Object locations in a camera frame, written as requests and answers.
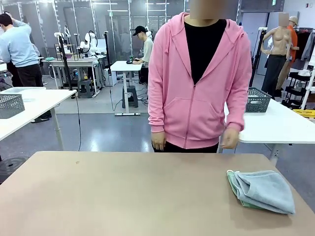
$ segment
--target folded towel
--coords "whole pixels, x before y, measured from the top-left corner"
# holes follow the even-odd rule
[[[251,204],[282,214],[295,213],[290,187],[278,173],[274,171],[227,173],[233,192],[236,190],[235,195],[243,205]]]
[[[46,61],[51,61],[51,60],[54,60],[55,58],[46,58],[45,60]]]

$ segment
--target hoodie drawstring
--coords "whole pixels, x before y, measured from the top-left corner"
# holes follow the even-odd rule
[[[168,31],[167,31],[167,36],[166,36],[166,45],[164,46],[164,52],[168,54],[169,52],[169,44],[170,44],[170,37],[171,37],[171,29],[168,25]]]

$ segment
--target black cap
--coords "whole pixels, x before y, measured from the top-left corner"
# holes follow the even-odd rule
[[[135,31],[136,31],[136,33],[134,33],[133,36],[136,36],[138,33],[141,33],[141,32],[144,32],[144,33],[147,32],[146,28],[144,28],[143,26],[137,26]]]

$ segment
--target gray basket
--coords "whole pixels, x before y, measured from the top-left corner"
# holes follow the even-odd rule
[[[246,113],[264,113],[267,111],[271,96],[256,88],[248,89]]]
[[[0,119],[9,119],[24,110],[22,95],[0,94]]]

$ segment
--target yellow object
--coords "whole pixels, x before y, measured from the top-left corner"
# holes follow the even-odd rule
[[[84,80],[87,80],[87,79],[88,79],[88,75],[85,73],[85,71],[83,71],[83,72],[84,72],[83,79],[84,79]]]
[[[315,110],[301,110],[301,109],[294,109],[294,112],[297,114],[307,117],[307,118],[315,118]]]

